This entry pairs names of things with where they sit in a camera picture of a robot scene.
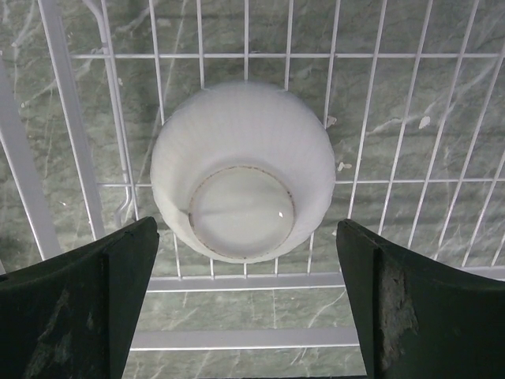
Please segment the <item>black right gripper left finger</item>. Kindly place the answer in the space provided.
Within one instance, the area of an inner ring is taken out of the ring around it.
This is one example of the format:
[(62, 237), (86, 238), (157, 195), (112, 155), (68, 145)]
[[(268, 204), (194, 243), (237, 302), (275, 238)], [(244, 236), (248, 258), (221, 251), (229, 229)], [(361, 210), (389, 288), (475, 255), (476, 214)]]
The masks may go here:
[(3, 378), (120, 378), (159, 248), (151, 216), (1, 276)]

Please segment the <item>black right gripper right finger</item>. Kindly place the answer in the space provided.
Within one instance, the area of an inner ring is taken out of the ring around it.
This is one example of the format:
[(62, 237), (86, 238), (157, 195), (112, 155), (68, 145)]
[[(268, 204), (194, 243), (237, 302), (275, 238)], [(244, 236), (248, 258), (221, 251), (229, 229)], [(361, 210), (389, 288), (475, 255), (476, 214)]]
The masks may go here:
[(504, 283), (452, 268), (353, 220), (336, 248), (370, 378), (502, 378)]

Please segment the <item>white ribbed bowl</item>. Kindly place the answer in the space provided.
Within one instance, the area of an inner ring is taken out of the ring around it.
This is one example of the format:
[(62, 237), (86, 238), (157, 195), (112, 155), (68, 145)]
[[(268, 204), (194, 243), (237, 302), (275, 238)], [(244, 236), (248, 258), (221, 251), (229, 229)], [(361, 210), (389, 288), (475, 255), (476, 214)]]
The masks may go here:
[(151, 155), (153, 198), (188, 247), (235, 264), (297, 248), (324, 219), (336, 180), (315, 113), (272, 84), (231, 82), (187, 99)]

